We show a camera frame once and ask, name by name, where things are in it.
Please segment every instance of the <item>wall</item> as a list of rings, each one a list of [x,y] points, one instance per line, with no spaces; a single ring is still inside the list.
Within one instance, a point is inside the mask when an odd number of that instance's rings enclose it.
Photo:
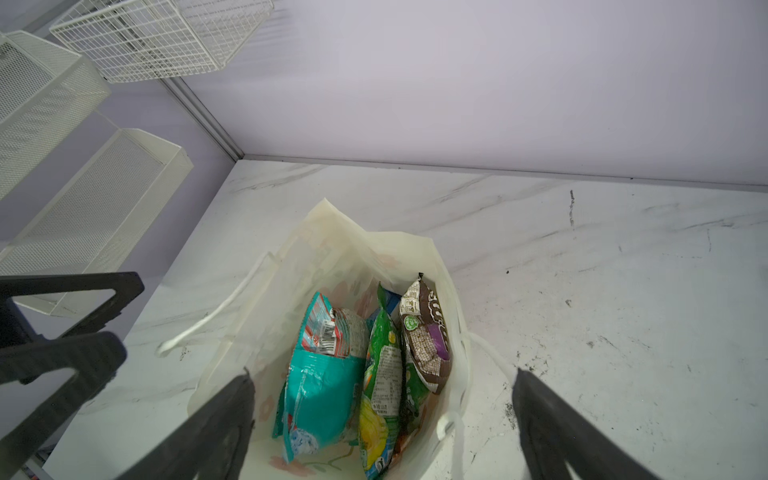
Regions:
[[[764,0],[276,0],[188,84],[247,154],[768,184]]]
[[[119,127],[139,127],[181,145],[194,164],[187,178],[123,263],[121,270],[138,272],[146,290],[118,318],[107,324],[107,329],[122,339],[234,163],[160,82],[113,84],[111,90],[112,95],[101,104],[100,112]],[[13,240],[115,130],[105,117],[92,114],[8,196],[0,200],[0,249]],[[73,320],[23,310],[32,326],[48,338],[58,336],[74,323]],[[0,404],[3,405],[0,437],[14,428],[66,378],[66,372],[53,372],[27,386],[17,382],[0,386]],[[61,433],[63,429],[54,435],[52,441],[58,439]]]

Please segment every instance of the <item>tabletop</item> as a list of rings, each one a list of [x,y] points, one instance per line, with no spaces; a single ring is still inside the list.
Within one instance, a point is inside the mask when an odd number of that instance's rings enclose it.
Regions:
[[[113,478],[187,418],[243,299],[169,356],[155,348],[324,197],[367,230],[431,237],[468,328],[661,478],[764,476],[768,194],[239,161],[45,464],[55,480]],[[465,477],[520,475],[511,386],[480,349],[472,375]],[[450,458],[425,478],[449,478]]]

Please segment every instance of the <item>white wire basket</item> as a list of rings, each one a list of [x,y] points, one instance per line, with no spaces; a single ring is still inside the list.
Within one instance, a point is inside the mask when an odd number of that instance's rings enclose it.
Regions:
[[[190,170],[182,147],[142,130],[119,130],[0,252],[0,275],[117,271]],[[55,293],[15,302],[80,318],[96,296]]]
[[[83,55],[25,31],[0,33],[0,198],[109,93]]]
[[[81,0],[51,27],[109,81],[220,70],[274,9],[272,0]]]

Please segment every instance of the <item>mesh basket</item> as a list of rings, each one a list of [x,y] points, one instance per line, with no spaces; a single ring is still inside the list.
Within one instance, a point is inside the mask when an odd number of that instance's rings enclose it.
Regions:
[[[192,169],[182,147],[142,130],[119,130],[0,252],[0,275],[114,272]],[[16,297],[78,318],[96,293]]]
[[[224,68],[270,15],[272,0],[81,0],[51,33],[111,82]]]
[[[109,93],[82,55],[25,31],[0,34],[0,198]]]

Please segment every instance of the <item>nutrition label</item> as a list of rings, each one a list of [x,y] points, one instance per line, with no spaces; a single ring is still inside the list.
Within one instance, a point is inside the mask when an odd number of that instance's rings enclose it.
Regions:
[[[402,388],[402,358],[400,350],[383,346],[376,370],[376,384],[373,386],[371,406],[381,416],[397,416],[400,409]]]

